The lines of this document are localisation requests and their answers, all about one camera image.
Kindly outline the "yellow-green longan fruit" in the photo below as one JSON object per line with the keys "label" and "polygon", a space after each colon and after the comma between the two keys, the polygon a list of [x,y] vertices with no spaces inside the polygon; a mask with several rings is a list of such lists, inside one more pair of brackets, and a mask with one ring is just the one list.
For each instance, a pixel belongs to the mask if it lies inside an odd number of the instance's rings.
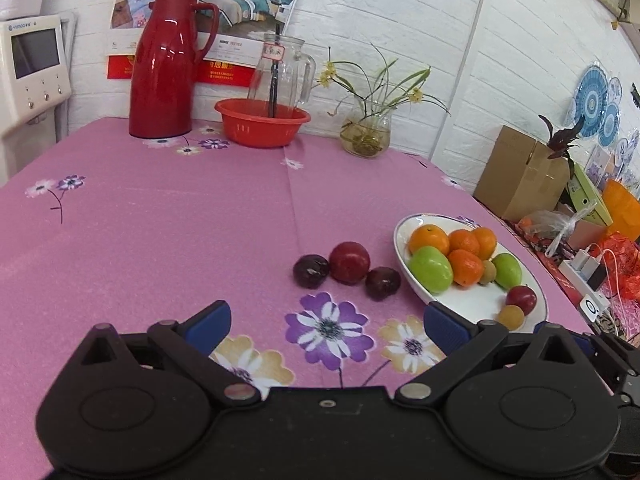
{"label": "yellow-green longan fruit", "polygon": [[496,266],[490,261],[485,260],[483,262],[483,274],[478,281],[481,285],[488,285],[495,281],[497,276]]}

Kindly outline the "small red plum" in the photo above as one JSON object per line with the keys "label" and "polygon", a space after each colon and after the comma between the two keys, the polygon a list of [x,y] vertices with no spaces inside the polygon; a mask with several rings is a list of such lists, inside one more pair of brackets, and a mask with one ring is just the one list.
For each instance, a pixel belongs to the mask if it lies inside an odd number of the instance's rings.
{"label": "small red plum", "polygon": [[506,293],[506,305],[519,307],[524,315],[529,315],[536,308],[537,302],[536,292],[525,285],[514,286]]}

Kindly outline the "green mango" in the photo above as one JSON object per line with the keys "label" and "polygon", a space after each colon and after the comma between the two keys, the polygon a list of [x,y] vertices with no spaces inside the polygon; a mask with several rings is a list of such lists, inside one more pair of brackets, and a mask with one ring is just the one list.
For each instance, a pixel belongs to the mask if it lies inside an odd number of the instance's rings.
{"label": "green mango", "polygon": [[522,268],[520,262],[510,252],[498,254],[491,260],[496,268],[495,282],[504,290],[522,284]]}
{"label": "green mango", "polygon": [[408,268],[414,278],[431,294],[441,294],[454,281],[448,259],[435,247],[419,248],[409,259]]}

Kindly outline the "dark purple plum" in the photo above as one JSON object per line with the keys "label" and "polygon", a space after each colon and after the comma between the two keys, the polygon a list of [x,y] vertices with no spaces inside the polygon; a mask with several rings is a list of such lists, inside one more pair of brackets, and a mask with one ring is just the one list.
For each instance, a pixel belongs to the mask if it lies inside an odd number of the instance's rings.
{"label": "dark purple plum", "polygon": [[400,274],[388,266],[378,266],[371,269],[364,281],[366,293],[374,301],[383,301],[394,296],[400,289],[400,285]]}
{"label": "dark purple plum", "polygon": [[292,274],[298,286],[316,289],[329,276],[330,264],[320,255],[303,255],[294,263]]}

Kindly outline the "large red plum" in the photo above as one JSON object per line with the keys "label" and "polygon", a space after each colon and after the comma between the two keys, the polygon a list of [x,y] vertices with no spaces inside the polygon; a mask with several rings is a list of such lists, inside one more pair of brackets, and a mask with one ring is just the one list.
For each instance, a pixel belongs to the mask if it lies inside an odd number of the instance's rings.
{"label": "large red plum", "polygon": [[329,255],[331,278],[345,285],[357,285],[368,274],[371,259],[366,248],[357,242],[341,242]]}

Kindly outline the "bumpy mandarin orange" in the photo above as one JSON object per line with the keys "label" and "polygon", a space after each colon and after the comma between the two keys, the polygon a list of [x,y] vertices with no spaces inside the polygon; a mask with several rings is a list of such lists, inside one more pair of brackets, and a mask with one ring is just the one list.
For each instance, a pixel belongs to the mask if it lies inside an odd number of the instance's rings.
{"label": "bumpy mandarin orange", "polygon": [[449,250],[465,250],[473,255],[480,254],[480,242],[472,231],[457,229],[448,234]]}

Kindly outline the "white plate blue rim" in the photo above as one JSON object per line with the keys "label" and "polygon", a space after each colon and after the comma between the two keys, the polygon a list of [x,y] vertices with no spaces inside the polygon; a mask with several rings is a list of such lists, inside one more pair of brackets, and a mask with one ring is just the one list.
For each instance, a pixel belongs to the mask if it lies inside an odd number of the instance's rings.
{"label": "white plate blue rim", "polygon": [[[444,306],[453,310],[462,318],[466,318],[470,322],[478,322],[485,318],[497,318],[501,308],[506,300],[506,291],[497,284],[473,285],[464,289],[457,284],[452,284],[447,290],[441,294],[433,295],[411,273],[408,263],[410,261],[410,252],[408,243],[411,234],[420,226],[426,224],[434,224],[442,228],[447,234],[456,229],[465,229],[471,231],[477,227],[473,221],[465,218],[452,218],[444,214],[412,214],[399,221],[395,226],[393,234],[393,242],[395,254],[398,259],[400,270],[411,289],[414,291],[424,304],[431,301],[439,301]],[[526,315],[523,324],[518,328],[519,333],[531,333],[534,327],[549,318],[548,301],[542,291],[539,282],[533,276],[529,268],[521,262],[521,260],[506,249],[500,243],[494,255],[509,254],[515,258],[522,270],[522,284],[533,289],[537,296],[536,307],[533,311]]]}

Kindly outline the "white power strip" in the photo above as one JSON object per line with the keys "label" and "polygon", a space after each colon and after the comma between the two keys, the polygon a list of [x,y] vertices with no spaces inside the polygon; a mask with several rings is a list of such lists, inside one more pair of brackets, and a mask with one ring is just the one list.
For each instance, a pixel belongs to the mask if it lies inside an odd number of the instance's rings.
{"label": "white power strip", "polygon": [[578,309],[591,323],[610,307],[600,287],[606,278],[606,269],[602,266],[601,257],[593,257],[585,249],[579,249],[573,258],[563,260],[559,266],[560,273],[577,290],[579,294]]}

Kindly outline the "red plastic bag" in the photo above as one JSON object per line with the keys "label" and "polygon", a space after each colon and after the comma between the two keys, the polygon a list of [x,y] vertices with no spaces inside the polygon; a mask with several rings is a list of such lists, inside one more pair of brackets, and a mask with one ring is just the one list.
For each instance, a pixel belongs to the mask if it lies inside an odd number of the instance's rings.
{"label": "red plastic bag", "polygon": [[604,250],[603,260],[610,272],[614,292],[626,300],[639,301],[639,246],[619,232],[602,237],[598,246]]}

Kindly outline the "back smooth orange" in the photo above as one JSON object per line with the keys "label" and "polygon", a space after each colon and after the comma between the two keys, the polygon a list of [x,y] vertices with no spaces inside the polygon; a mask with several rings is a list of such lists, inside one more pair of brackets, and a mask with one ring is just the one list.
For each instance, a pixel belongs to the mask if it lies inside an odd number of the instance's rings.
{"label": "back smooth orange", "polygon": [[478,258],[480,260],[489,260],[497,248],[497,237],[491,229],[479,226],[472,231],[478,244]]}

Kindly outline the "round smooth orange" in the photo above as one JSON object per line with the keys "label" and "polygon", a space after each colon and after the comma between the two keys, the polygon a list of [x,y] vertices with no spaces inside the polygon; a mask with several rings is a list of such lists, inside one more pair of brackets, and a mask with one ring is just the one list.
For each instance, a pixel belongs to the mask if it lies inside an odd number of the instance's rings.
{"label": "round smooth orange", "polygon": [[420,248],[433,247],[446,256],[450,251],[450,240],[448,234],[436,224],[424,224],[411,233],[407,247],[411,255]]}

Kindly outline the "pink floral tablecloth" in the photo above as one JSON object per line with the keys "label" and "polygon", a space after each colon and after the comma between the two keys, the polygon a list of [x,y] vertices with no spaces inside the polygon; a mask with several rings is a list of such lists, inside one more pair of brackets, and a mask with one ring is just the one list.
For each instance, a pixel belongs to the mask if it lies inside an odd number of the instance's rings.
{"label": "pink floral tablecloth", "polygon": [[495,232],[538,280],[549,318],[586,323],[539,261],[472,196],[416,155],[376,159],[301,134],[282,150],[218,148],[199,126],[160,148],[105,118],[55,145],[1,191],[1,474],[39,479],[50,468],[35,433],[38,406],[81,339],[99,322],[123,333],[184,320],[217,300],[232,327],[221,362],[258,386],[397,388],[412,363],[384,347],[422,318],[408,286],[375,302],[359,286],[323,290],[371,349],[338,370],[289,341],[302,310],[292,278],[302,255],[346,240],[374,266],[397,262],[393,232],[410,214],[446,214]]}

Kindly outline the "clear plastic bag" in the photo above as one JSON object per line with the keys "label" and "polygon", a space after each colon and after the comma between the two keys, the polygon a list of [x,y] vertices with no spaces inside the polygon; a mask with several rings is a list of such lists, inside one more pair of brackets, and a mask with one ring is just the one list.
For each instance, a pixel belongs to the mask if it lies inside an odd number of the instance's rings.
{"label": "clear plastic bag", "polygon": [[585,208],[578,210],[572,216],[562,214],[557,210],[538,210],[521,218],[518,226],[528,235],[538,235],[550,240],[544,251],[547,258],[555,255],[563,240],[567,240],[575,231],[577,223],[584,220],[596,208],[597,202],[592,200]]}

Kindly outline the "orange plastic bag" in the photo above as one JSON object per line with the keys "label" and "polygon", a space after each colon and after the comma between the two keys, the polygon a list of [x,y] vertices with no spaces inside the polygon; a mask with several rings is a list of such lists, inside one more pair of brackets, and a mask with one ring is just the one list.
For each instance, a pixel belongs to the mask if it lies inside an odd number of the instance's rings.
{"label": "orange plastic bag", "polygon": [[620,182],[608,180],[602,198],[613,220],[611,229],[619,231],[638,229],[639,202]]}

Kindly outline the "green paper box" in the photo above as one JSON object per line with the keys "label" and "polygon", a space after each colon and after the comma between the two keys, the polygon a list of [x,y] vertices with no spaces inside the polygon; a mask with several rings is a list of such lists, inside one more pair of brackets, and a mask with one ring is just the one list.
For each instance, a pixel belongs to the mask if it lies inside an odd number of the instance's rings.
{"label": "green paper box", "polygon": [[593,206],[588,214],[582,217],[584,220],[606,228],[612,226],[613,218],[608,212],[608,207],[605,206],[599,190],[586,176],[581,166],[574,166],[573,177],[568,180],[566,188],[576,212]]}

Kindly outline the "cardboard box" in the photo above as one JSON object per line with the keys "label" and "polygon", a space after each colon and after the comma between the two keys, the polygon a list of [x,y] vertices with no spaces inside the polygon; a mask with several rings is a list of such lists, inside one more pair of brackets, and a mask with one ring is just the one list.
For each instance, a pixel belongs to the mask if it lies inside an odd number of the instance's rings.
{"label": "cardboard box", "polygon": [[570,180],[565,158],[532,136],[503,126],[473,196],[502,220],[553,210]]}

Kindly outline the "dark purple leaf plant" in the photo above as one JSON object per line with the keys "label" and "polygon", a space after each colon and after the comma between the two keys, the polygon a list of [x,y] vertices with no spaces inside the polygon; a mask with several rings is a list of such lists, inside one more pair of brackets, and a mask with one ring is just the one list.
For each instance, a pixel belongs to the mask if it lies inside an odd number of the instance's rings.
{"label": "dark purple leaf plant", "polygon": [[570,178],[574,177],[575,163],[572,156],[570,156],[570,148],[574,146],[573,142],[582,132],[582,127],[584,126],[586,119],[585,116],[580,116],[573,127],[561,130],[553,130],[552,123],[546,116],[538,115],[538,117],[546,125],[549,131],[547,148],[550,150],[550,154],[548,155],[548,159],[564,158],[567,162]]}

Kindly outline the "red plastic basket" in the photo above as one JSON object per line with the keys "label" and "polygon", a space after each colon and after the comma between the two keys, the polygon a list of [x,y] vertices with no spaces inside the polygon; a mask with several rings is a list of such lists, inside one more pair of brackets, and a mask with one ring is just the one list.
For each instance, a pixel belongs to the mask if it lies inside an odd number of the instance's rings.
{"label": "red plastic basket", "polygon": [[278,104],[276,116],[268,115],[268,102],[225,99],[215,104],[221,114],[222,132],[234,143],[248,148],[284,148],[299,128],[311,121],[306,110]]}

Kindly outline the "glass vase with orchid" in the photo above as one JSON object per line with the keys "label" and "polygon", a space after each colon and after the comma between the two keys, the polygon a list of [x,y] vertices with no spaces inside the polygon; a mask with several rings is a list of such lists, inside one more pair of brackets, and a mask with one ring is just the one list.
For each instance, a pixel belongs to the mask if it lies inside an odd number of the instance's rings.
{"label": "glass vase with orchid", "polygon": [[350,110],[342,121],[338,138],[342,148],[354,156],[374,159],[390,148],[392,142],[393,114],[405,105],[428,104],[449,114],[449,107],[434,94],[425,91],[432,68],[425,65],[413,73],[398,79],[392,77],[397,61],[386,58],[380,49],[375,50],[382,61],[375,73],[367,72],[363,65],[351,60],[341,60],[326,50],[326,62],[314,85],[332,87],[344,91],[328,115],[335,117],[343,104],[349,102]]}

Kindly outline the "clear glass pitcher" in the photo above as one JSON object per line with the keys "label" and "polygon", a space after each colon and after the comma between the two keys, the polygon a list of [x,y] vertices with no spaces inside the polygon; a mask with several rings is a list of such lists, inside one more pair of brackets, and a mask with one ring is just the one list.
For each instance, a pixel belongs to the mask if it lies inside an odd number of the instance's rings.
{"label": "clear glass pitcher", "polygon": [[250,88],[250,114],[292,118],[309,101],[316,61],[303,51],[304,40],[266,32]]}

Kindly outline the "red thermos jug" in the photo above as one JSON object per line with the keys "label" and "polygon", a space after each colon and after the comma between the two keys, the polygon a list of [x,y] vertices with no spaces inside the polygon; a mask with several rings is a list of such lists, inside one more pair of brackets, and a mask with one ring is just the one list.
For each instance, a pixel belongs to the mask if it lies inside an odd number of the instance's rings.
{"label": "red thermos jug", "polygon": [[192,129],[193,90],[219,26],[216,4],[155,0],[134,55],[129,134],[156,140]]}

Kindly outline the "white water dispenser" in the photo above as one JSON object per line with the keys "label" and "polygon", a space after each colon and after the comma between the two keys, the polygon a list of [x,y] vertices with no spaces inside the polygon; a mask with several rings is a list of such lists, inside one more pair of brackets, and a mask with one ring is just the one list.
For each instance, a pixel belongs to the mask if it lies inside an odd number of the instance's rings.
{"label": "white water dispenser", "polygon": [[8,182],[68,133],[75,15],[1,24],[1,182]]}

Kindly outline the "blue decorative wall plates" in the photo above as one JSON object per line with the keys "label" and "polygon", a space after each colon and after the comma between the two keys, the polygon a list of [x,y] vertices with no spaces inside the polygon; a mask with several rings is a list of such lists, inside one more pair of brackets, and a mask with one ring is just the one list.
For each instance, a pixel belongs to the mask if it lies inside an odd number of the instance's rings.
{"label": "blue decorative wall plates", "polygon": [[578,141],[590,155],[585,172],[600,188],[606,180],[627,183],[639,158],[639,128],[623,128],[624,87],[620,78],[608,76],[599,63],[582,72],[566,115],[568,126],[582,126]]}

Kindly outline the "wall calendar poster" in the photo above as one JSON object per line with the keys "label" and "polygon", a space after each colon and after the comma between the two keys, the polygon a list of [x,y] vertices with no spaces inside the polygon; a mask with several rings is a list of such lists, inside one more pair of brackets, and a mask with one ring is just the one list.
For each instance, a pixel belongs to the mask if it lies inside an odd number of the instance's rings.
{"label": "wall calendar poster", "polygon": [[[210,26],[218,25],[216,39],[198,70],[203,84],[247,87],[253,75],[266,32],[285,28],[296,0],[196,0],[211,3],[212,10],[197,10],[198,44],[206,43]],[[134,52],[144,26],[151,17],[154,0],[115,0],[107,36],[106,76],[129,79]]]}

